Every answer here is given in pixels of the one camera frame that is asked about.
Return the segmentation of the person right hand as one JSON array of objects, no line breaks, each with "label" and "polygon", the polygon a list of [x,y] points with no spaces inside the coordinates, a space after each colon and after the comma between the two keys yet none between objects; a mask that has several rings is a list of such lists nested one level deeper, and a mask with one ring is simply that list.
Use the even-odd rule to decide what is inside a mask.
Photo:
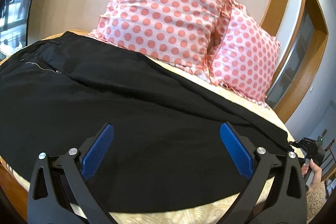
[{"label": "person right hand", "polygon": [[322,178],[322,169],[320,166],[318,166],[313,159],[309,160],[309,164],[304,163],[301,167],[301,172],[303,176],[306,176],[306,174],[312,171],[313,177],[311,179],[311,183],[308,188],[306,188],[306,193],[309,194],[312,191],[314,191],[319,184],[321,183]]}]

